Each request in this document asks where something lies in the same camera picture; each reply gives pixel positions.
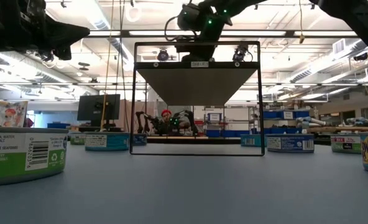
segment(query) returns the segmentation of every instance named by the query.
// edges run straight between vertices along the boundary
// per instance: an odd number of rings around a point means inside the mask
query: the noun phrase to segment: ceiling
[[[64,1],[66,7],[62,7],[61,1],[46,0],[47,14],[57,21],[69,24],[88,27],[96,30],[94,23],[100,19],[112,27],[114,30],[163,30],[166,21],[176,16],[181,9],[182,3],[188,1],[182,0],[143,0],[135,1],[136,7],[132,8],[130,1],[121,6],[125,7],[123,20],[121,24],[119,1],[112,0],[71,0]],[[348,25],[339,20],[330,17],[319,9],[313,7],[308,0],[301,0],[301,11],[299,0],[269,0],[259,4],[257,10],[254,6],[248,7],[245,11],[232,18],[233,26],[225,26],[224,30],[300,30],[301,24],[304,30],[350,30]],[[168,30],[178,30],[176,21],[168,25]],[[230,37],[220,40],[243,41],[258,40],[261,43],[261,64],[262,78],[265,82],[287,82],[287,77],[294,72],[301,70],[311,62],[318,61],[322,56],[330,53],[333,44],[340,38],[307,38],[300,44],[299,39],[277,38],[256,38],[256,37]],[[159,47],[141,47],[137,49],[137,55],[134,55],[134,44],[136,42],[165,42],[165,38],[160,37],[130,37],[123,38],[122,44],[126,49],[126,55],[129,59],[124,62],[125,66],[118,66],[117,50],[105,38],[85,38],[71,46],[72,60],[59,61],[56,59],[52,63],[46,63],[58,73],[61,73],[72,80],[78,82],[89,82],[92,78],[97,78],[99,82],[121,83],[123,77],[125,82],[130,83],[132,77],[133,57],[142,61],[156,60],[156,54]],[[165,46],[170,55],[176,58],[177,53],[173,47]],[[213,57],[216,61],[231,61],[235,46],[220,46],[216,49]],[[90,64],[87,71],[81,71],[79,62]],[[320,71],[324,77],[339,75],[368,63],[349,62],[341,60],[333,63]],[[252,76],[247,83],[256,82],[256,75]],[[308,82],[322,82],[317,75],[314,79],[307,79]],[[95,90],[102,90],[104,86],[93,86]]]

